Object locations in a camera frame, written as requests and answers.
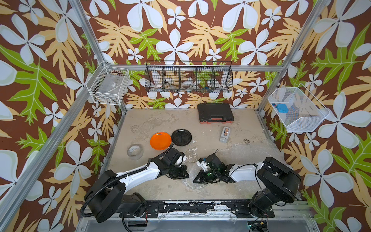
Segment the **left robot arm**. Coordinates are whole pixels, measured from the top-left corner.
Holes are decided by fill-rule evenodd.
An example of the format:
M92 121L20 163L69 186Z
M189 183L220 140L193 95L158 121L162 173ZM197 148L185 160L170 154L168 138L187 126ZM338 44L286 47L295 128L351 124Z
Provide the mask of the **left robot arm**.
M162 176L173 180L189 178L186 156L170 146L161 154L150 158L147 164L130 171L115 173L107 170L91 186L80 209L83 218L94 217L98 223L108 220L115 213L141 216L146 200L139 194L126 192L145 182Z

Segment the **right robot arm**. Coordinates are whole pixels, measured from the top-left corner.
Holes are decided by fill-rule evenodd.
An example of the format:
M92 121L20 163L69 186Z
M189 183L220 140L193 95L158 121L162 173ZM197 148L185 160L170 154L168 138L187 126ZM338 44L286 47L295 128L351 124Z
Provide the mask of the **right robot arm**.
M248 204L248 212L256 217L266 214L279 202L293 203L301 183L299 174L273 157L266 157L259 163L225 165L214 153L199 159L197 165L201 170L193 180L195 184L254 180L259 186L263 184L265 188L256 192Z

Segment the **clear bubble wrap sheet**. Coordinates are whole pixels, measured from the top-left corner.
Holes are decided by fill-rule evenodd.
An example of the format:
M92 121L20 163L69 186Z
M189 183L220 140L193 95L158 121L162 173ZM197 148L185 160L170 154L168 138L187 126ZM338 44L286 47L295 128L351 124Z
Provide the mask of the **clear bubble wrap sheet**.
M215 184L195 184L194 178L199 173L200 167L196 162L200 158L206 158L216 150L216 156L228 164L252 164L264 161L266 157L274 157L283 164L286 164L284 153L279 151L273 142L263 141L250 144L233 144L226 147L223 143L218 143L216 148L208 148L203 150L192 150L187 153L189 160L186 163L190 178L182 181L184 189L182 199L187 200L216 200L216 199L248 199L260 188L256 180L242 181L237 183L226 184L218 182Z

